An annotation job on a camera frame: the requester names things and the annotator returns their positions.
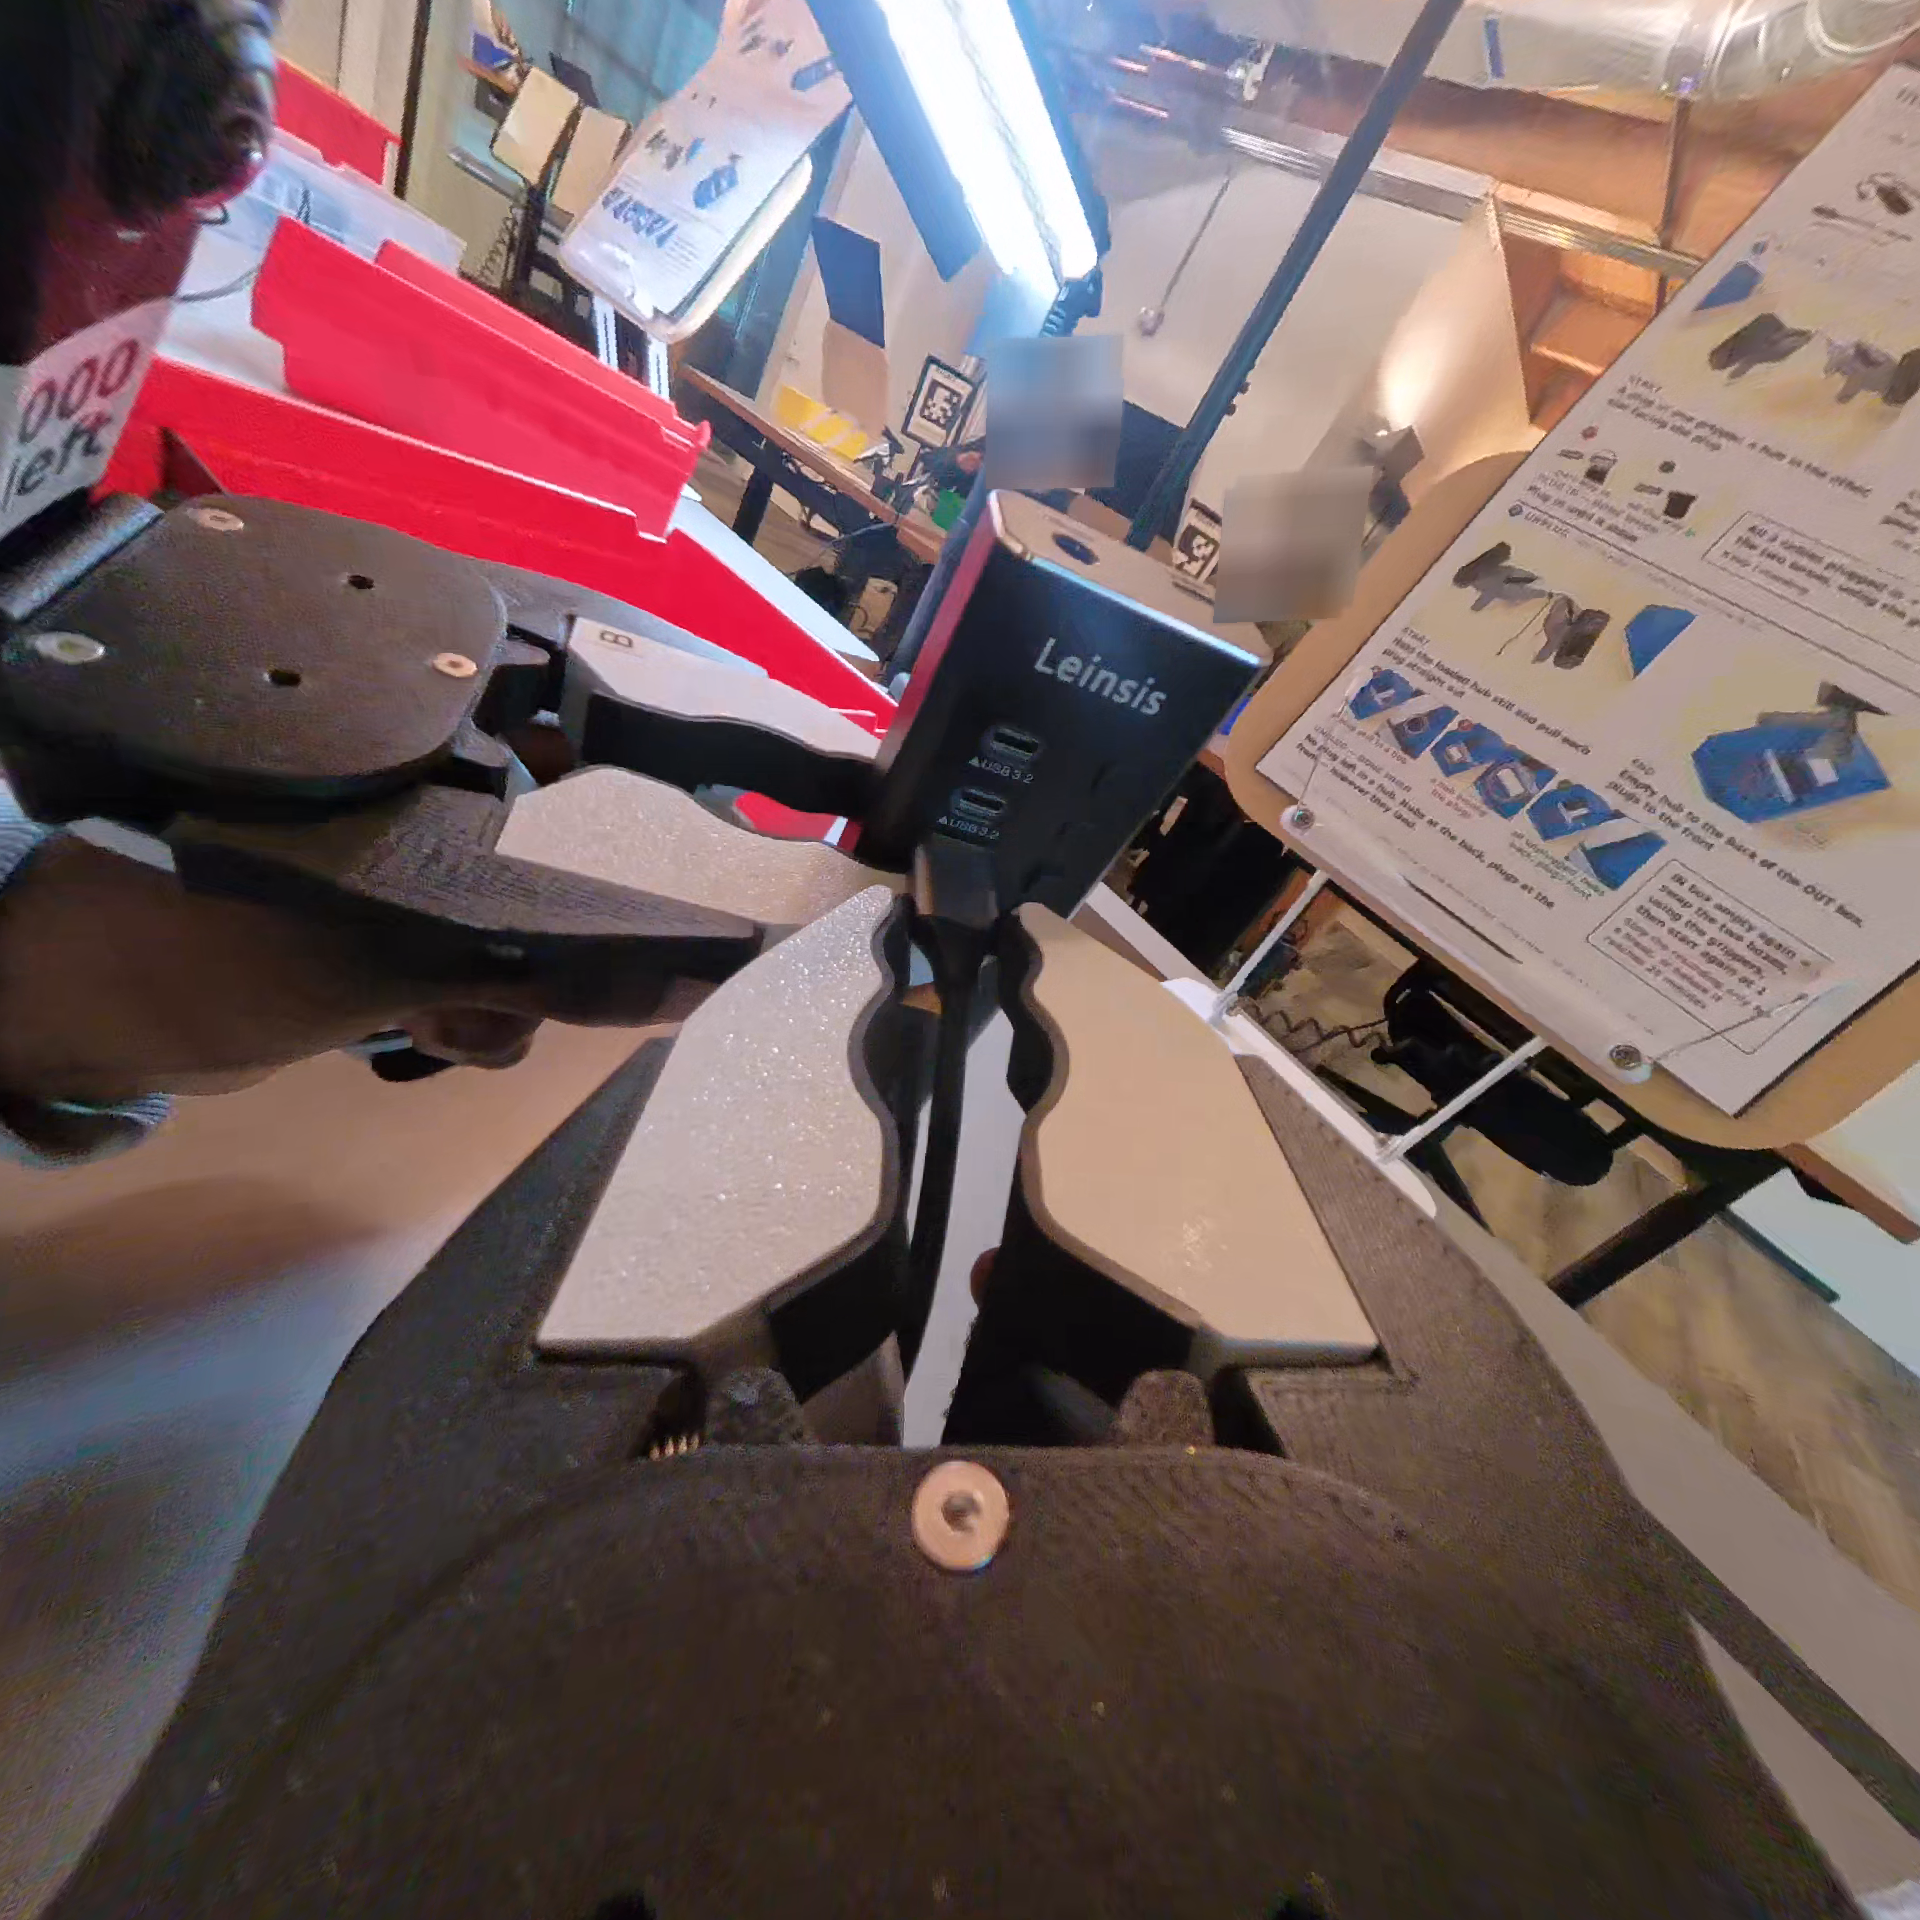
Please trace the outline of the red plastic bin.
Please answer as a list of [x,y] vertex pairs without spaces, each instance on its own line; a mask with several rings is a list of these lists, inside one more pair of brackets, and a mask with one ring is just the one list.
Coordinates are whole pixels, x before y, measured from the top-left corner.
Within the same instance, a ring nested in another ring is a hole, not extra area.
[[163,491],[171,435],[220,491],[388,526],[468,560],[504,561],[659,615],[882,735],[896,712],[829,637],[823,609],[710,513],[678,503],[651,536],[631,512],[158,358],[96,493]]
[[399,132],[291,59],[278,59],[275,123],[327,164],[394,188]]
[[292,220],[251,291],[287,393],[631,513],[662,540],[710,431],[631,374],[397,241]]

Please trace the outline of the small yellow bins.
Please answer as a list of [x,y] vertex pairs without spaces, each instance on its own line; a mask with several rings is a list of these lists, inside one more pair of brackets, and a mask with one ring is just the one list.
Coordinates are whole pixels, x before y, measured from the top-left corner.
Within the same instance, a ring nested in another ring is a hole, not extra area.
[[789,381],[779,381],[773,393],[775,422],[821,448],[842,463],[858,463],[867,460],[882,438],[875,438],[861,422],[835,411],[824,400],[819,400]]

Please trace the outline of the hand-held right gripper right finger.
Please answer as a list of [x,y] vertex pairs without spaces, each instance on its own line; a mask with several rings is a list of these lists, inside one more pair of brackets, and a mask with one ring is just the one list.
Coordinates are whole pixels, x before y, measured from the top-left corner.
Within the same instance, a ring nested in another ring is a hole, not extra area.
[[949,1440],[1062,1444],[1143,1376],[1381,1363],[1242,1062],[1166,987],[1042,905],[998,940],[1021,1127]]

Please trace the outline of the black light stand pole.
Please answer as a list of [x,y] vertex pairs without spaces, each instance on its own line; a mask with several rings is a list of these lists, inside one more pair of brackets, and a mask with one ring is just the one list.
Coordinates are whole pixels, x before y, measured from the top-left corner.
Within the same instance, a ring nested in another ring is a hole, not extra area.
[[1460,9],[1460,3],[1423,3],[1419,7],[1399,51],[1366,95],[1354,129],[1343,137],[1316,185],[1301,225],[1288,237],[1247,319],[1238,325],[1231,347],[1212,374],[1183,431],[1174,438],[1163,467],[1143,495],[1143,505],[1127,528],[1127,545],[1136,550],[1151,545],[1168,503],[1187,495],[1189,483],[1214,435],[1228,421],[1251,374],[1258,369],[1262,351],[1285,319],[1293,297],[1303,291],[1311,265],[1328,245],[1346,206],[1354,203],[1362,181],[1374,169],[1387,132],[1410,93],[1423,80],[1436,51],[1454,27]]

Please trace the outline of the white poster stand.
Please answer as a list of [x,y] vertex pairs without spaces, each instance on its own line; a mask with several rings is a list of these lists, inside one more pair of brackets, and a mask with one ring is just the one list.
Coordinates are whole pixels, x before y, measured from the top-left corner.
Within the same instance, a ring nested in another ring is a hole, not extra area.
[[[1285,942],[1285,936],[1291,932],[1293,924],[1308,911],[1308,907],[1316,905],[1318,895],[1328,888],[1328,879],[1330,875],[1322,868],[1308,870],[1303,891],[1280,911],[1274,927],[1262,936],[1258,948],[1243,959],[1243,964],[1231,974],[1231,979],[1223,987],[1212,987],[1207,980],[1198,979],[1172,975],[1163,983],[1168,991],[1181,1006],[1196,1012],[1210,1031],[1219,1033],[1223,1039],[1235,1039],[1235,1033],[1238,1028],[1235,1028],[1231,1021],[1236,1020],[1235,1009],[1242,1006],[1242,987],[1258,971],[1262,959],[1267,959],[1267,955]],[[1460,1120],[1474,1102],[1487,1097],[1509,1076],[1531,1068],[1531,1062],[1546,1048],[1546,1036],[1527,1033],[1522,1044],[1500,1051],[1495,1055],[1495,1065],[1474,1076],[1446,1104],[1429,1111],[1403,1134],[1381,1134],[1375,1127],[1366,1124],[1362,1118],[1339,1105],[1339,1102],[1332,1104],[1334,1127],[1349,1139],[1351,1144],[1356,1144],[1356,1149],[1374,1168],[1399,1168],[1408,1161],[1418,1144],[1427,1144],[1429,1140],[1445,1134],[1452,1127],[1452,1121]]]

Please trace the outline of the black metal usb hub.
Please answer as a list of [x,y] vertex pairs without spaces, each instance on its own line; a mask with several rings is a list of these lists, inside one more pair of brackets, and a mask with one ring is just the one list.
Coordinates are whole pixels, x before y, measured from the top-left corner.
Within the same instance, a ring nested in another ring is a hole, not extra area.
[[1271,657],[1181,574],[1011,488],[988,493],[927,606],[845,845],[902,873],[942,833],[990,860],[1004,907],[1061,916]]

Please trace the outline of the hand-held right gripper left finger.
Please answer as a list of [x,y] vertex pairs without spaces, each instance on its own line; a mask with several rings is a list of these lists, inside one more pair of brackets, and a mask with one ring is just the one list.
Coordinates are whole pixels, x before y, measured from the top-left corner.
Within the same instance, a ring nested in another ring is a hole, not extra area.
[[691,1014],[558,1281],[534,1348],[810,1401],[896,1325],[906,905],[871,886]]

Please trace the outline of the white led light bar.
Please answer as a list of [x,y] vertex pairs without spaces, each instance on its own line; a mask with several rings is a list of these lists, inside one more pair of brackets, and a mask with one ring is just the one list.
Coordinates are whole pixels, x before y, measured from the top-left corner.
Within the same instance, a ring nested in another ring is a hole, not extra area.
[[1035,4],[807,3],[942,281],[984,259],[1042,304],[1101,275],[1111,216]]

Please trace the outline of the silver ventilation duct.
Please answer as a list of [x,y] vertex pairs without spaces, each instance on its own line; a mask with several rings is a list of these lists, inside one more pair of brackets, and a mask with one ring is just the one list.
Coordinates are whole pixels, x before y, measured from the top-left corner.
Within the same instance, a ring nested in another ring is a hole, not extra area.
[[1477,88],[1724,105],[1871,64],[1916,27],[1916,3],[1462,4],[1427,73]]

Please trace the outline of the person's left hand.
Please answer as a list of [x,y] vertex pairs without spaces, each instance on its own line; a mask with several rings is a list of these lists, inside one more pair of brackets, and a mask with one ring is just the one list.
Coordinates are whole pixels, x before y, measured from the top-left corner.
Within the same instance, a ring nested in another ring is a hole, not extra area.
[[542,1012],[442,987],[370,940],[4,817],[4,1161],[63,1168],[139,1144],[170,1097],[247,1087],[399,1033],[450,1065],[510,1068]]

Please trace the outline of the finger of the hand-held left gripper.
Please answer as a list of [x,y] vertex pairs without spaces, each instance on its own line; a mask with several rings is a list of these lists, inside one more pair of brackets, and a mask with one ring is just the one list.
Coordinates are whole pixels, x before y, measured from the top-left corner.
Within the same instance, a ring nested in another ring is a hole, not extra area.
[[747,663],[594,620],[566,637],[559,731],[580,766],[850,821],[872,795],[880,751],[853,718]]
[[546,873],[755,920],[776,936],[877,891],[875,868],[835,845],[730,823],[672,783],[610,768],[517,797],[496,853]]

